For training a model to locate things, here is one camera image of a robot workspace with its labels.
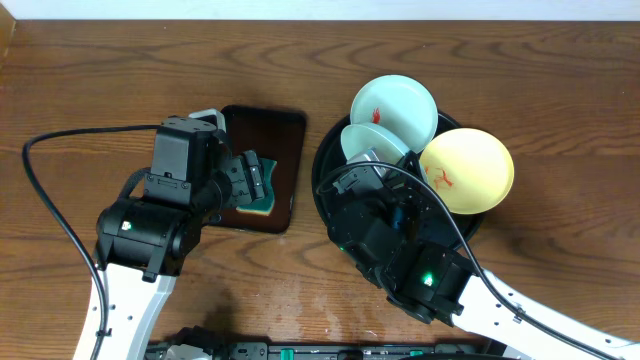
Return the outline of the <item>green scouring sponge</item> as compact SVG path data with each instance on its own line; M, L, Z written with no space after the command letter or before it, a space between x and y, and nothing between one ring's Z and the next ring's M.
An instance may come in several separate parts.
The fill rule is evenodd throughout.
M275 193L272 185L272 177L277 162L275 160L261 158L264 181L264 197L253 201L251 204L238 206L236 210L243 214L269 216L275 205Z

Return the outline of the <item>yellow plate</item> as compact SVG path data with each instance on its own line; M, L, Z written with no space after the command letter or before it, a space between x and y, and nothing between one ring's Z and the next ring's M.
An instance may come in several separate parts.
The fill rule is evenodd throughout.
M436 136L422 152L420 164L428 184L455 214L479 214L496 207L514 182L508 149L479 129L457 128Z

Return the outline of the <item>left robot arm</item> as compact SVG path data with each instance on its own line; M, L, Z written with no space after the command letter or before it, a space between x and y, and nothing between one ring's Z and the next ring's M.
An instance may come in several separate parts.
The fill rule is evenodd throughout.
M199 243L225 208L263 199L254 151L155 150L140 198L123 191L97 223L97 262L77 359L141 359L151 333Z

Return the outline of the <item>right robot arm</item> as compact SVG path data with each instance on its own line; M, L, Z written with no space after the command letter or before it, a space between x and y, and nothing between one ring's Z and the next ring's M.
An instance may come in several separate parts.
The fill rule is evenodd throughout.
M408 153L395 164L316 155L314 199L329 239L411 317L485 336L533 359L636 359L611 336L516 291L482 268Z

